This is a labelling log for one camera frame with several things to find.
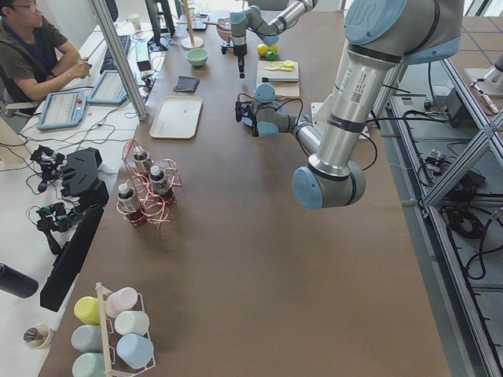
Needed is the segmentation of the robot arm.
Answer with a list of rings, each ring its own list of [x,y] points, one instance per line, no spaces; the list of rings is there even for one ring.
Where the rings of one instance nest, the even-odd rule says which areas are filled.
[[[229,50],[237,58],[239,77],[245,77],[244,58],[248,53],[247,31],[255,33],[267,46],[275,45],[279,35],[291,28],[298,19],[310,12],[317,1],[293,1],[285,10],[275,16],[270,22],[266,22],[262,16],[262,10],[257,5],[251,5],[246,10],[230,13],[229,22],[231,37],[228,42],[221,45],[222,54]]]
[[[343,207],[365,192],[362,169],[351,155],[365,128],[387,72],[398,64],[429,63],[453,56],[461,42],[461,1],[356,1],[344,23],[347,61],[341,81],[317,113],[323,131],[305,115],[277,112],[269,83],[255,88],[248,103],[235,104],[256,136],[292,134],[308,154],[292,176],[298,203],[307,209]]]

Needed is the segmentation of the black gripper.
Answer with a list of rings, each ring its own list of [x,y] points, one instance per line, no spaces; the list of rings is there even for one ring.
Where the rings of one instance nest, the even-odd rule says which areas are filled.
[[[228,51],[232,51],[237,57],[239,77],[241,79],[245,78],[244,70],[244,58],[248,53],[248,44],[246,36],[231,36],[227,42],[221,44],[222,54],[226,54]]]
[[[237,123],[243,123],[245,126],[251,126],[252,120],[249,117],[251,101],[236,101],[235,102],[235,120]]]

